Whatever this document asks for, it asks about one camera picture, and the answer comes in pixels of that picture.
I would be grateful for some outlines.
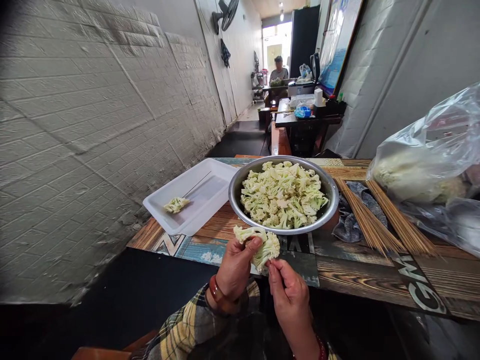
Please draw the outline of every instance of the wall fan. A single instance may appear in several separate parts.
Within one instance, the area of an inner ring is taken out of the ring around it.
[[[239,0],[230,0],[230,3],[227,5],[224,0],[218,2],[221,12],[212,12],[211,21],[213,23],[213,28],[215,29],[215,34],[219,34],[219,20],[221,21],[221,30],[227,31],[230,24],[232,23],[235,13],[237,12],[237,7],[239,6]]]

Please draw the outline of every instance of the cauliflower floret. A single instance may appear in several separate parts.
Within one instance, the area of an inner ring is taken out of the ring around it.
[[[233,233],[240,244],[243,244],[252,236],[261,238],[262,245],[251,259],[251,263],[255,265],[256,270],[259,273],[263,272],[264,265],[268,260],[277,258],[280,255],[280,242],[277,235],[273,232],[265,232],[263,228],[257,226],[245,230],[240,226],[235,226],[233,228]]]
[[[267,161],[263,172],[250,171],[243,181],[240,202],[256,222],[276,229],[299,228],[317,220],[317,212],[328,199],[314,170],[284,161]]]
[[[164,205],[163,208],[169,213],[177,214],[189,202],[190,200],[186,198],[174,197],[172,200],[168,202],[168,204]]]

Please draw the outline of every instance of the wooden skewer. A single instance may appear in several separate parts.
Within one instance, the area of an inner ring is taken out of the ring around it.
[[[367,181],[366,185],[380,204],[383,212],[400,237],[407,250],[413,255],[438,256],[435,245],[413,225],[393,204],[380,185]]]
[[[378,220],[367,206],[347,186],[344,180],[335,178],[335,182],[350,204],[353,214],[365,236],[366,243],[387,257],[387,252],[406,252],[403,244]]]

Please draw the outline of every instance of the poster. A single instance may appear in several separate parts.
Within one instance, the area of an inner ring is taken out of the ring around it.
[[[320,55],[320,87],[333,95],[359,17],[362,0],[333,0]]]

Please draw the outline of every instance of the towel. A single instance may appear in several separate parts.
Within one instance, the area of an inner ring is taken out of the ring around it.
[[[360,182],[347,181],[346,185],[386,227],[388,224],[387,217],[378,202],[376,202],[374,197],[370,195],[370,190]],[[357,243],[363,240],[365,237],[360,229],[360,225],[354,216],[349,202],[341,193],[340,200],[338,201],[338,210],[340,212],[340,221],[333,229],[332,235],[346,243]]]
[[[221,59],[227,68],[230,67],[229,59],[230,59],[230,51],[227,49],[227,46],[224,43],[223,39],[220,39],[220,48],[221,48]]]

